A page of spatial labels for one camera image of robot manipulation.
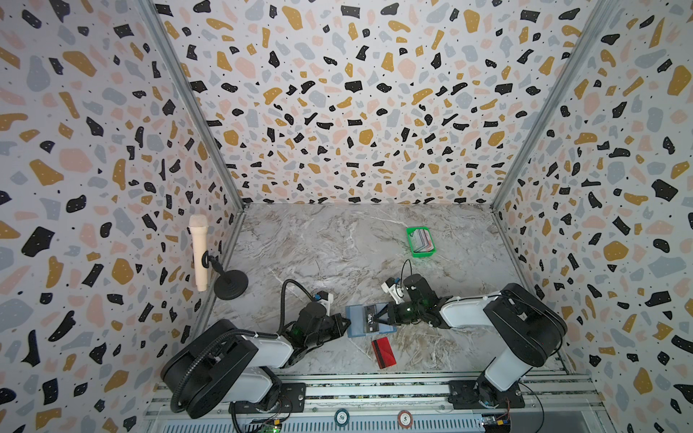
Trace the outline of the black VIP card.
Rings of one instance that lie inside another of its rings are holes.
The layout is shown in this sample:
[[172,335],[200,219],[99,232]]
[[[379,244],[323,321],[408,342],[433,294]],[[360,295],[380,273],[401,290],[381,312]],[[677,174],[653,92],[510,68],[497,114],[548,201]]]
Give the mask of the black VIP card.
[[375,305],[364,307],[364,329],[366,334],[373,334],[379,331],[379,322],[376,314],[377,307]]

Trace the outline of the blue card holder wallet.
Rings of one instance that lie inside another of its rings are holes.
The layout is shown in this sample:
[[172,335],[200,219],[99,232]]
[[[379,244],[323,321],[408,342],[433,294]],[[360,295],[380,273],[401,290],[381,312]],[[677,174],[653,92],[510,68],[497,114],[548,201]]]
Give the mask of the blue card holder wallet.
[[351,325],[348,329],[349,338],[366,337],[380,333],[380,328],[377,333],[366,334],[364,329],[364,307],[368,305],[352,305],[346,308],[346,317],[351,320]]

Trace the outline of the red card black stripe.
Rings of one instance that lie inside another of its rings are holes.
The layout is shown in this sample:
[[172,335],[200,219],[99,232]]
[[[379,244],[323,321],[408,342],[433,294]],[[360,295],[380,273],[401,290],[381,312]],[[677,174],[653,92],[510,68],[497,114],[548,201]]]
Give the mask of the red card black stripe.
[[378,367],[383,370],[396,365],[395,353],[388,337],[379,337],[371,342]]

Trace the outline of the green plastic card tray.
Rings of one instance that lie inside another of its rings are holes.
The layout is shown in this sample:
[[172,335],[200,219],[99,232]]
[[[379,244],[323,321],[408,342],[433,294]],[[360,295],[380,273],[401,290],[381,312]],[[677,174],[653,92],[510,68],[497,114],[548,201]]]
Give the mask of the green plastic card tray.
[[425,258],[436,253],[431,231],[427,227],[408,227],[406,236],[412,257]]

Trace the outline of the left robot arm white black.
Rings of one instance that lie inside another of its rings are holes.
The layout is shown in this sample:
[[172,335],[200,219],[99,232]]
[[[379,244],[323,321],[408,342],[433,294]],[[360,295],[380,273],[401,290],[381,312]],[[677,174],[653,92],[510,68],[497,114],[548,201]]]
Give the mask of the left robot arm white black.
[[324,292],[310,297],[291,322],[281,303],[279,319],[275,333],[241,329],[222,319],[183,348],[162,369],[171,412],[199,419],[225,401],[241,413],[288,410],[298,400],[298,388],[287,391],[275,371],[344,337],[351,320],[331,312]]

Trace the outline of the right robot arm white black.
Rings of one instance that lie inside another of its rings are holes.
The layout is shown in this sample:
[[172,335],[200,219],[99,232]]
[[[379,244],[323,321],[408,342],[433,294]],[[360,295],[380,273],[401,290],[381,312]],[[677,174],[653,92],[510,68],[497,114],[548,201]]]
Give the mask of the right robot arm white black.
[[439,329],[493,328],[503,340],[500,355],[476,380],[449,383],[448,402],[456,410],[523,408],[521,379],[556,355],[568,332],[564,319],[517,283],[487,295],[440,297],[423,276],[412,274],[387,280],[384,291],[391,302],[360,309],[357,324],[366,335],[425,323]]

